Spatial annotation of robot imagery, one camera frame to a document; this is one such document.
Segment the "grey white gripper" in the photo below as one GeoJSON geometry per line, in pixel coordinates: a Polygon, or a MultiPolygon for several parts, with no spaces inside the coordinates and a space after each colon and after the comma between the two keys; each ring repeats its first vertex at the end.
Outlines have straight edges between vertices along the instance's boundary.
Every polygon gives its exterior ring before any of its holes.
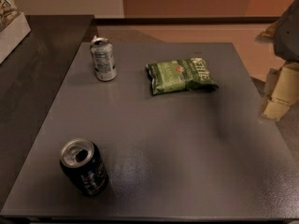
{"type": "Polygon", "coordinates": [[[275,54],[285,61],[293,61],[285,62],[278,70],[270,69],[264,86],[261,115],[280,120],[299,99],[299,0],[294,0],[257,39],[274,39],[275,54]]]}

